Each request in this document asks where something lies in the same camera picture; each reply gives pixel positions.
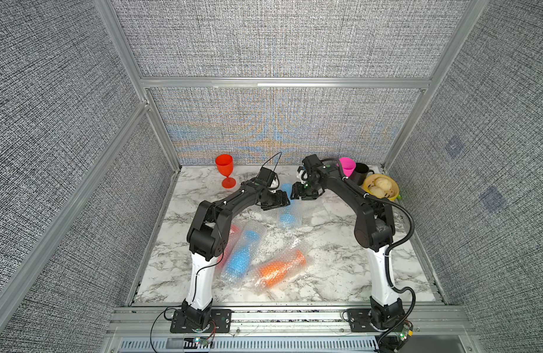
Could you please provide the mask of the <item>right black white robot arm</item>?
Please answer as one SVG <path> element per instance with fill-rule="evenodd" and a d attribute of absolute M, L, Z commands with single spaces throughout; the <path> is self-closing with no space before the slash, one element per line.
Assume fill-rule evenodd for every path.
<path fill-rule="evenodd" d="M 391 256 L 386 254 L 395 234 L 392 207 L 367 197 L 334 163 L 300 166 L 297 174 L 299 181 L 292 187 L 292 199 L 315 200 L 324 191 L 332 191 L 354 211 L 354 236 L 366 249 L 371 274 L 371 326 L 379 332 L 388 331 L 405 316 L 394 287 Z"/>

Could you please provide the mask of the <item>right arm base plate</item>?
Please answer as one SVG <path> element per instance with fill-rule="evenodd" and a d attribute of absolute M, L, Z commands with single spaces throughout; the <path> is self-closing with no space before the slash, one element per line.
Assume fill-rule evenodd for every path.
<path fill-rule="evenodd" d="M 383 323 L 383 326 L 376 327 L 371 317 L 371 309 L 366 308 L 351 308 L 343 312 L 342 317 L 346 320 L 350 326 L 351 332 L 374 332 L 374 333 L 383 333 L 387 332 L 389 329 L 394 328 L 396 324 L 399 323 L 401 319 L 405 317 L 405 312 L 398 314 L 395 317 L 390 319 L 386 318 Z"/>

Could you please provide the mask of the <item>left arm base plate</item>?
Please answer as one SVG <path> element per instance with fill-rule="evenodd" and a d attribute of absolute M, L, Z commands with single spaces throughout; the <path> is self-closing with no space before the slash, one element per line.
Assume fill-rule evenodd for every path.
<path fill-rule="evenodd" d="M 232 323 L 231 310 L 211 310 L 210 312 L 199 312 L 193 310 L 191 313 L 184 310 L 177 310 L 171 319 L 170 333 L 183 334 L 208 334 L 208 333 L 229 333 Z"/>

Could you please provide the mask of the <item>orange wine glass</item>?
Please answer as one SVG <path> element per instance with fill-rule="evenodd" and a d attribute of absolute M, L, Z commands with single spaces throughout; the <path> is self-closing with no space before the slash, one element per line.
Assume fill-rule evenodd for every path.
<path fill-rule="evenodd" d="M 251 277 L 253 288 L 257 293 L 268 291 L 295 276 L 307 265 L 307 256 L 301 248 L 289 249 L 255 267 Z"/>

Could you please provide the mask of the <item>pink plastic wine glass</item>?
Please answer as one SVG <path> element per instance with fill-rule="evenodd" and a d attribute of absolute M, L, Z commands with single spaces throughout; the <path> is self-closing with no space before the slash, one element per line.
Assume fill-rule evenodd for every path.
<path fill-rule="evenodd" d="M 342 157 L 339 159 L 339 161 L 341 163 L 344 175 L 347 177 L 351 177 L 352 173 L 356 168 L 355 161 L 348 157 Z"/>

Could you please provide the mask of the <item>red plastic wine glass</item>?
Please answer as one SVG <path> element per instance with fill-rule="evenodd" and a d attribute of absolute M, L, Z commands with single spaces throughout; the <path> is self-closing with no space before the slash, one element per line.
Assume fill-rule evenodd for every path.
<path fill-rule="evenodd" d="M 231 177 L 234 169 L 233 157 L 229 154 L 221 154 L 215 159 L 218 172 L 225 177 L 222 187 L 231 189 L 236 186 L 236 180 Z"/>

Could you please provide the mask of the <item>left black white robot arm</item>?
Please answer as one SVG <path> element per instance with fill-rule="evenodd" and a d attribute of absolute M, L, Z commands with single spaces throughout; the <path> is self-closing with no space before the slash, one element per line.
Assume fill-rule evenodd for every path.
<path fill-rule="evenodd" d="M 197 208 L 187 233 L 192 258 L 190 288 L 181 306 L 186 322 L 194 328 L 209 324 L 215 267 L 228 245 L 233 219 L 255 205 L 274 210 L 289 206 L 290 200 L 285 191 L 247 181 L 228 197 L 203 201 Z"/>

